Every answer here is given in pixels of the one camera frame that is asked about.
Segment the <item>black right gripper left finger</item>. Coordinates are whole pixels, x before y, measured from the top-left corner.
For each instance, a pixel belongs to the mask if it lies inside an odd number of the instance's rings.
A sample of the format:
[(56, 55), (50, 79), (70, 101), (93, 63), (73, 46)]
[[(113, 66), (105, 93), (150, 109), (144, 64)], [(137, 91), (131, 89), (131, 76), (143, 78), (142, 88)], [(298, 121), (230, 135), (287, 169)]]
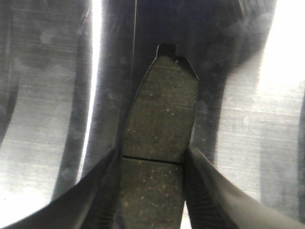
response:
[(77, 184), (52, 198), (55, 177), (47, 166), (0, 167), (2, 229), (110, 229), (120, 183), (121, 154), (105, 155)]

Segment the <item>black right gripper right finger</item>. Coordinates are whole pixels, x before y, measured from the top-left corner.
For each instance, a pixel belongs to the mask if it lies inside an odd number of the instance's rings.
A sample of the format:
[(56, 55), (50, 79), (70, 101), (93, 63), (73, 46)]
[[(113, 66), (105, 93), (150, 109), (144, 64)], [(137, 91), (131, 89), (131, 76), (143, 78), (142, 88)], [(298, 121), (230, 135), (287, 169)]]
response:
[(245, 194), (197, 148), (184, 155), (183, 191), (193, 229), (303, 229), (305, 225)]

